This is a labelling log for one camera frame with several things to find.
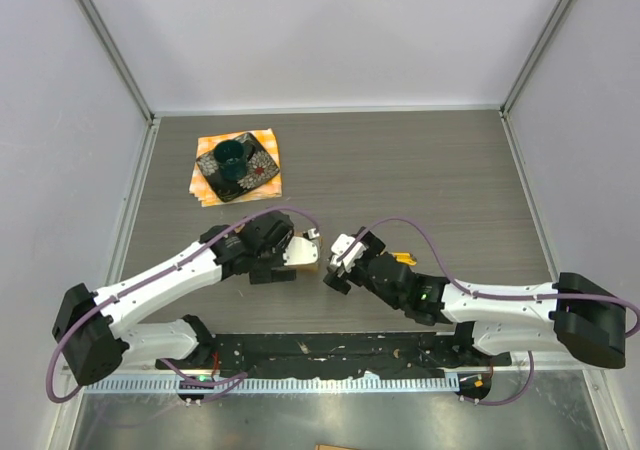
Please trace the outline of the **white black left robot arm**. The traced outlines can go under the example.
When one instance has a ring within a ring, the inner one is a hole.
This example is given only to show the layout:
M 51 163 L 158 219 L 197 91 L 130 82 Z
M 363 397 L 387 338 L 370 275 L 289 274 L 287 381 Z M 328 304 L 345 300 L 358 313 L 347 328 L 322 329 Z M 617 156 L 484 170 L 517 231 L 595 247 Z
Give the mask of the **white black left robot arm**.
M 213 226 L 175 256 L 124 281 L 95 290 L 79 283 L 62 298 L 51 362 L 63 359 L 79 388 L 150 360 L 203 368 L 215 350 L 199 318 L 152 324 L 146 318 L 234 276 L 246 275 L 253 285 L 293 281 L 299 268 L 317 263 L 318 242 L 316 229 L 297 232 L 287 209 L 277 208 Z

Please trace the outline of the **brown cardboard express box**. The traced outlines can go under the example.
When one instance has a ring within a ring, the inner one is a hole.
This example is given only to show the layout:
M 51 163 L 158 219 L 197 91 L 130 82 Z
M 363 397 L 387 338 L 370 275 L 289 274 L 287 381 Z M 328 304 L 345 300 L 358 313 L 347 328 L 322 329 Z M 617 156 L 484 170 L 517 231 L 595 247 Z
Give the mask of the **brown cardboard express box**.
M 320 267 L 322 250 L 322 236 L 318 227 L 297 232 L 295 237 L 300 240 L 299 248 L 295 252 L 297 258 L 294 267 L 297 270 L 317 272 Z

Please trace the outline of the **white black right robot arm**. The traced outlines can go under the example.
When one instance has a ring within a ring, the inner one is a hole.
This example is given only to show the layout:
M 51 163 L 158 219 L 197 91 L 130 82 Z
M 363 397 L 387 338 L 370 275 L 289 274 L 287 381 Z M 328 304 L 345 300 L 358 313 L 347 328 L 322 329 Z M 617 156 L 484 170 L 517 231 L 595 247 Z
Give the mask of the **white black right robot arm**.
M 418 324 L 453 324 L 451 350 L 465 365 L 506 352 L 566 352 L 604 369 L 626 365 L 626 310 L 610 292 L 577 273 L 525 286 L 477 285 L 413 271 L 370 232 L 342 234 L 324 279 L 346 294 L 374 294 Z

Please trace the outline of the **yellow utility knife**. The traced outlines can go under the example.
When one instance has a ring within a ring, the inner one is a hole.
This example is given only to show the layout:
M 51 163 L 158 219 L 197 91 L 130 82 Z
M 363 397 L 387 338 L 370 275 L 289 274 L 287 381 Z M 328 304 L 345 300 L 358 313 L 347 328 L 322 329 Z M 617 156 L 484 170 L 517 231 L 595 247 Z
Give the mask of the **yellow utility knife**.
M 416 257 L 410 252 L 392 252 L 391 255 L 400 263 L 415 266 L 417 264 Z

